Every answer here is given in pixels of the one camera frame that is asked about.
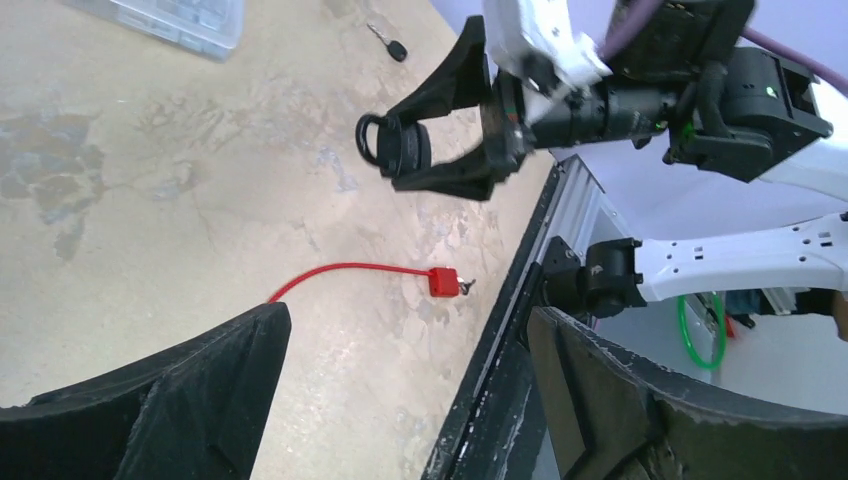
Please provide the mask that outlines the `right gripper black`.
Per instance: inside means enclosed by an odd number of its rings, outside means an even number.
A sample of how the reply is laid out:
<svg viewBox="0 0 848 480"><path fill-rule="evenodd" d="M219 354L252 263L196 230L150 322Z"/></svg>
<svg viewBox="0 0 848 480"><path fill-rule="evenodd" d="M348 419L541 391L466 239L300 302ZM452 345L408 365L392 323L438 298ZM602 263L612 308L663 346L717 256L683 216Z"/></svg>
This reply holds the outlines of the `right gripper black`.
<svg viewBox="0 0 848 480"><path fill-rule="evenodd" d="M533 150L534 137L524 122L521 81L498 73L491 84L481 15L466 19L442 63L413 93L387 111L384 124L412 125L474 107L480 108L482 144L451 162L394 179L396 191L428 191L488 201L495 184L518 172Z"/></svg>

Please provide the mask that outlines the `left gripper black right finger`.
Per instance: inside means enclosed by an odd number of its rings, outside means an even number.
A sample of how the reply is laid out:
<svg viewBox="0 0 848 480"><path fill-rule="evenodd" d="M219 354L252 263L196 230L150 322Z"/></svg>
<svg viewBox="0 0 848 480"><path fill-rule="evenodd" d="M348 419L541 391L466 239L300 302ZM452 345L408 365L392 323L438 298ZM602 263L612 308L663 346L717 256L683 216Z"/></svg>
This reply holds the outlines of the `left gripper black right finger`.
<svg viewBox="0 0 848 480"><path fill-rule="evenodd" d="M668 370L562 312L527 340L564 479L843 479L847 419Z"/></svg>

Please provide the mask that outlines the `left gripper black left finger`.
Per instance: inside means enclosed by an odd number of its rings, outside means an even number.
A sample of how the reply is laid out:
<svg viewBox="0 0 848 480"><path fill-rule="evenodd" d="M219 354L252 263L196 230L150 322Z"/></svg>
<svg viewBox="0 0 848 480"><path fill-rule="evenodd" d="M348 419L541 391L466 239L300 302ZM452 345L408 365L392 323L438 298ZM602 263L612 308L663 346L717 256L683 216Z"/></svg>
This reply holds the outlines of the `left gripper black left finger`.
<svg viewBox="0 0 848 480"><path fill-rule="evenodd" d="M1 412L5 479L247 479L291 334L257 306L116 370Z"/></svg>

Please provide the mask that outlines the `black padlock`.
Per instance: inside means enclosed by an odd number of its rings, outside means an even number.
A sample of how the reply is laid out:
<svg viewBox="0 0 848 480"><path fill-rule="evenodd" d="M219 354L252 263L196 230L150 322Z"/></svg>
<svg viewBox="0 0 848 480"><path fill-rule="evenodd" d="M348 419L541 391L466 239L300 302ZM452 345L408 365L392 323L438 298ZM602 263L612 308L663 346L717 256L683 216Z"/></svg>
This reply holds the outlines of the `black padlock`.
<svg viewBox="0 0 848 480"><path fill-rule="evenodd" d="M376 152L368 144L372 125L377 126ZM356 124L355 143L361 158L377 167L383 178L398 179L432 165L429 132L418 122L404 124L397 116L365 114Z"/></svg>

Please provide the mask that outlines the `red cable lock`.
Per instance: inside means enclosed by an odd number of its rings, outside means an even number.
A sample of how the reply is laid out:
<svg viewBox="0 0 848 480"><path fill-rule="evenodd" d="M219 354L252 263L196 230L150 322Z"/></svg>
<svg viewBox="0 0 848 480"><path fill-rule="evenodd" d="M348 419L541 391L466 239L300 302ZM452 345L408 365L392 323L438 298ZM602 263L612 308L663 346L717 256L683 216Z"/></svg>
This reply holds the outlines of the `red cable lock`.
<svg viewBox="0 0 848 480"><path fill-rule="evenodd" d="M365 263L365 262L342 262L323 265L308 270L277 289L267 300L267 303L276 303L301 283L324 273L338 270L369 270L380 271L402 275L412 275L427 279L428 291L434 298L454 298L462 296L458 289L458 272L450 267L432 267L429 269L414 269L394 265Z"/></svg>

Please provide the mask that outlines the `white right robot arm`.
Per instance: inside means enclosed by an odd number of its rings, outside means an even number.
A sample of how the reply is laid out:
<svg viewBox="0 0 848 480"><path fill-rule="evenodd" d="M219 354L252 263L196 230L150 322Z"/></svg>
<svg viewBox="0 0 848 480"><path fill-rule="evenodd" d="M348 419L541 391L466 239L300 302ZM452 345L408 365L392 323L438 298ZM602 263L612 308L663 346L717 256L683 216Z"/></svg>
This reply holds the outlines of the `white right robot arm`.
<svg viewBox="0 0 848 480"><path fill-rule="evenodd" d="M751 1L620 1L596 45L564 1L488 1L452 50L385 114L361 157L402 192L488 200L536 150L666 135L663 160L845 199L844 79L747 29ZM847 216L691 240L625 238L556 262L542 298L610 317L709 291L847 290Z"/></svg>

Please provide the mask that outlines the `person hand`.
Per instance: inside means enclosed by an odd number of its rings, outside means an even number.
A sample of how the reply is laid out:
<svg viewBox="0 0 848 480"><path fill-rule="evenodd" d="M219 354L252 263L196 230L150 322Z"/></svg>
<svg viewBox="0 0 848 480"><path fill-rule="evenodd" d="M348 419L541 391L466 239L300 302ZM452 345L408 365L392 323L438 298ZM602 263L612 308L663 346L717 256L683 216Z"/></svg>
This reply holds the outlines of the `person hand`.
<svg viewBox="0 0 848 480"><path fill-rule="evenodd" d="M848 342L848 303L843 292L833 294L831 314L836 324L838 338Z"/></svg>

